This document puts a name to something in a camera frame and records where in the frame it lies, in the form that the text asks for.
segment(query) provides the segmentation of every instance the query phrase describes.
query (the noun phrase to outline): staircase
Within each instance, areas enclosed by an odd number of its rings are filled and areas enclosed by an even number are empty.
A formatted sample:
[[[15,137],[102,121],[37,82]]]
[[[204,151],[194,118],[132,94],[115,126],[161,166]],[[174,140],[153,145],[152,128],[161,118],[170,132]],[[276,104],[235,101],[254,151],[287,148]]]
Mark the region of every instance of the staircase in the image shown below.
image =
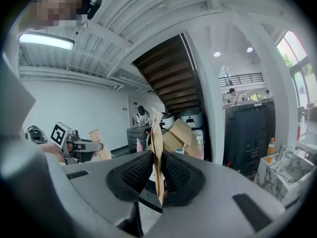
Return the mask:
[[[199,80],[180,35],[157,45],[133,63],[164,103],[166,112],[178,117],[182,110],[202,108]]]

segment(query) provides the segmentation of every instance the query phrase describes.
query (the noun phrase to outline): fluorescent light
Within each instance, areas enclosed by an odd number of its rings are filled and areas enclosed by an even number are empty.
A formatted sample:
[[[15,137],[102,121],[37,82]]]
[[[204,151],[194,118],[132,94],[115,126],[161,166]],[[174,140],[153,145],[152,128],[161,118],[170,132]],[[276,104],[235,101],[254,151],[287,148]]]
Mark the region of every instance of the fluorescent light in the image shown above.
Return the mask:
[[[72,50],[75,43],[73,40],[49,34],[22,34],[20,42],[48,45],[67,50]]]

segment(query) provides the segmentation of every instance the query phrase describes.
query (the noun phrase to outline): person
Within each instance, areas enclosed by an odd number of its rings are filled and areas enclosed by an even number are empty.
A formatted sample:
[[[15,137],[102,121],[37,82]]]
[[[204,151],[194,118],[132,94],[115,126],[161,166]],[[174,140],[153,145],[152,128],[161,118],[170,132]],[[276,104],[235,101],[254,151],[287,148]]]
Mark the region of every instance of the person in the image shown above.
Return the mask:
[[[229,94],[234,97],[234,103],[242,102],[242,97],[236,93],[236,90],[234,88],[230,88]]]
[[[138,106],[137,126],[141,127],[147,124],[151,124],[150,114],[143,106]]]
[[[268,90],[268,89],[265,91],[265,96],[264,96],[264,98],[265,98],[265,99],[266,99],[266,98],[273,98],[273,95],[272,95],[271,93],[269,93],[269,90]]]
[[[91,0],[32,0],[17,18],[6,37],[2,57],[7,66],[19,77],[19,37],[28,30],[44,30],[58,26],[61,21],[76,20],[78,15],[87,14]],[[61,149],[52,143],[39,145],[43,152],[53,153],[64,162]]]

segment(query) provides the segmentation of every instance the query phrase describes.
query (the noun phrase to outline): paper bag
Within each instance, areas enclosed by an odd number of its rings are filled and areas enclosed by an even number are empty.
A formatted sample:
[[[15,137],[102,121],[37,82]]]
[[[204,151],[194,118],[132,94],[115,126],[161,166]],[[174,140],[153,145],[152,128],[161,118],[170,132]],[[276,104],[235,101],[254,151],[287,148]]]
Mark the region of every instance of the paper bag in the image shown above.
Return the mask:
[[[153,123],[151,130],[151,141],[152,141],[152,152],[154,153],[154,171],[156,177],[156,189],[158,194],[158,199],[160,204],[163,204],[163,193],[164,193],[164,178],[161,172],[161,156],[163,152],[163,136],[160,129],[160,119],[162,118],[162,113],[158,112],[156,109],[153,110]]]
[[[93,141],[94,143],[101,143],[101,144],[104,145],[103,149],[97,152],[99,158],[102,161],[110,160],[111,159],[111,153],[107,149],[106,145],[103,143],[103,140],[101,139],[101,137],[99,135],[99,130],[95,129],[95,130],[89,132],[89,135],[90,135],[91,141]]]

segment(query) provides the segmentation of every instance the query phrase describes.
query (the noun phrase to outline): railing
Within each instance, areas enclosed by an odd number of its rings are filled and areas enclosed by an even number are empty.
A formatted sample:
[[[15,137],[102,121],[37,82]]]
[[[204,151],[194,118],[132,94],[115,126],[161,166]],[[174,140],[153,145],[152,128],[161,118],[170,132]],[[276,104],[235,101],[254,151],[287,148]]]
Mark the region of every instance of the railing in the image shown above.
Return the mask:
[[[263,82],[262,73],[241,74],[231,77],[220,77],[220,87]]]

